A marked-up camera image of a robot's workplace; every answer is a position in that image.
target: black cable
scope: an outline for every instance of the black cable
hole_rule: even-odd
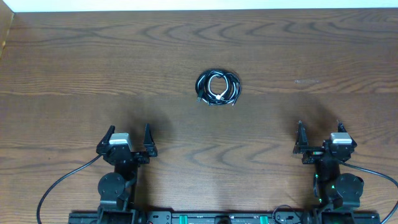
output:
[[[42,224],[42,221],[40,219],[40,209],[42,208],[42,204],[44,202],[44,199],[46,198],[46,196],[50,193],[50,191],[57,185],[59,184],[63,179],[69,177],[72,174],[75,174],[79,171],[81,171],[82,169],[92,165],[92,163],[94,163],[97,159],[99,159],[102,155],[98,155],[96,156],[93,160],[89,161],[88,163],[86,163],[85,165],[69,172],[68,174],[65,174],[63,177],[59,178],[57,181],[55,181],[55,183],[53,185],[51,185],[51,187],[44,193],[42,199],[40,200],[38,206],[37,206],[37,211],[36,211],[36,218],[37,218],[37,223],[38,224]]]
[[[221,94],[213,93],[210,83],[213,78],[223,78],[226,82],[226,89]],[[197,101],[203,100],[209,105],[234,105],[241,94],[241,82],[238,76],[226,70],[207,70],[203,72],[196,84],[195,90],[198,94]]]
[[[390,180],[398,188],[398,182],[396,180],[394,180],[393,178],[385,175],[385,174],[382,174],[382,173],[379,173],[379,172],[376,172],[376,171],[373,171],[373,170],[365,169],[365,168],[362,168],[362,167],[359,167],[359,166],[354,166],[354,165],[351,165],[351,164],[347,164],[347,163],[341,162],[341,161],[339,161],[339,163],[341,165],[343,165],[343,166],[346,166],[346,167],[350,167],[350,168],[353,168],[353,169],[357,169],[357,170],[360,170],[360,171],[363,171],[363,172],[368,172],[370,174],[374,174],[374,175],[378,175],[380,177],[383,177],[383,178],[385,178],[387,180]],[[394,208],[392,208],[391,212],[383,219],[382,222],[380,222],[380,224],[385,224],[388,221],[388,219],[391,218],[391,216],[394,214],[394,212],[396,212],[397,208],[398,208],[398,201],[397,201],[396,205],[394,206]]]
[[[297,216],[297,218],[298,218],[299,220],[301,220],[301,216],[298,215],[297,212],[296,212],[290,205],[279,205],[279,206],[276,207],[275,210],[272,212],[272,218],[275,220],[275,222],[277,222],[277,221],[276,221],[276,218],[275,218],[275,212],[276,212],[276,210],[278,210],[278,209],[281,208],[281,207],[289,207],[289,208],[294,212],[294,214]]]

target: white background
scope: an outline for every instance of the white background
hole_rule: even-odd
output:
[[[14,12],[398,7],[398,0],[3,0]]]

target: beige object in corner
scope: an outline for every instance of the beige object in corner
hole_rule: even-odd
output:
[[[6,3],[0,0],[0,59],[1,53],[6,46],[6,38],[10,30],[12,18],[14,13],[8,8]]]

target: wood grain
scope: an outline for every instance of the wood grain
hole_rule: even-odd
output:
[[[6,39],[13,17],[14,13],[8,8],[4,1],[0,0],[0,59],[3,48],[6,46]]]
[[[95,157],[110,124],[159,156],[137,203],[181,210],[273,210],[316,203],[312,166],[292,155],[297,121],[312,144],[345,123],[350,163],[398,178],[397,9],[20,13],[0,61],[0,222],[35,223],[42,194]],[[235,71],[235,106],[196,102],[207,69]],[[215,88],[222,89],[222,83]],[[98,161],[46,199],[44,223],[96,210]],[[365,181],[361,210],[387,215],[398,194]],[[394,216],[391,223],[397,223]]]

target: brown wooden surface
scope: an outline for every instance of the brown wooden surface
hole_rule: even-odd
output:
[[[349,161],[398,179],[398,10],[79,12],[16,15],[0,61],[0,222],[34,223],[42,194],[96,156],[110,124],[158,158],[137,203],[174,210],[309,207],[313,167],[293,156],[296,122],[313,144],[336,120],[359,146]],[[233,70],[235,106],[196,102],[207,68]],[[215,84],[221,89],[223,84]],[[45,223],[96,210],[103,160],[64,180]],[[361,210],[383,218],[398,198],[365,181]],[[398,215],[393,222],[398,222]]]
[[[14,13],[8,8],[4,1],[0,0],[0,59],[4,46],[6,45],[6,39],[8,31],[11,26],[12,17]]]

